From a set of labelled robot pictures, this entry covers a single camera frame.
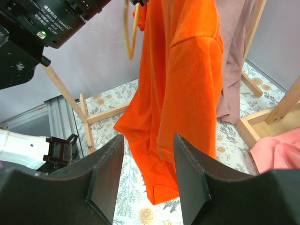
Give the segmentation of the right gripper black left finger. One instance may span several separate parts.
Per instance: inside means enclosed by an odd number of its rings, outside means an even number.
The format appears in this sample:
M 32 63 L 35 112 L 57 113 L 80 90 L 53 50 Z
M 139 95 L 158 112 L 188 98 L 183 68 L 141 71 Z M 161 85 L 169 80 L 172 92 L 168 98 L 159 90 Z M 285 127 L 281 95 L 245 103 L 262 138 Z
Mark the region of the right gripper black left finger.
M 124 157 L 116 135 L 90 155 L 49 175 L 0 171 L 3 225 L 110 225 Z

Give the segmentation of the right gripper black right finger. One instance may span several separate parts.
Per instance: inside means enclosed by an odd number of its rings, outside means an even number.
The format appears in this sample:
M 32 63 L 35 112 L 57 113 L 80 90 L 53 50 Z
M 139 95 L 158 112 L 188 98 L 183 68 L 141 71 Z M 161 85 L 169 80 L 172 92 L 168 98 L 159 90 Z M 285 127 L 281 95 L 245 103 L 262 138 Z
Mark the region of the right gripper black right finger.
M 253 176 L 218 162 L 179 134 L 173 146 L 184 224 L 299 224 L 298 169 Z

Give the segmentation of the orange t-shirt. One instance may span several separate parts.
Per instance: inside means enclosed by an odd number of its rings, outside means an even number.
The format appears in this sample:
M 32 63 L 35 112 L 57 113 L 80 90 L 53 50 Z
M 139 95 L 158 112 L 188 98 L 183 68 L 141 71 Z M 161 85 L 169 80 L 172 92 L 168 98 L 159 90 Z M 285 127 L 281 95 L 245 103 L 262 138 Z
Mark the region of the orange t-shirt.
M 212 0 L 151 0 L 141 13 L 138 88 L 114 128 L 126 137 L 156 205 L 179 196 L 175 134 L 216 155 L 223 42 Z

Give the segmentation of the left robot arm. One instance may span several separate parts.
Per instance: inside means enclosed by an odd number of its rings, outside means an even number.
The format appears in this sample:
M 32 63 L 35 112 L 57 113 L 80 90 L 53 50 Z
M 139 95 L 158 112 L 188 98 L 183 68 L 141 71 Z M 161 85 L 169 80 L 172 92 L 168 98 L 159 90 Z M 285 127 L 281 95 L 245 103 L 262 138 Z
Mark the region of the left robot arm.
M 45 47 L 65 44 L 88 20 L 99 14 L 106 0 L 3 0 L 0 3 L 0 87 L 7 89 L 29 82 L 41 65 L 85 125 L 88 148 L 94 152 L 90 125 L 123 113 L 119 106 L 95 117 L 86 116 L 85 100 L 78 105 L 61 82 Z M 68 139 L 0 132 L 0 158 L 39 173 L 51 174 L 74 162 L 77 135 Z

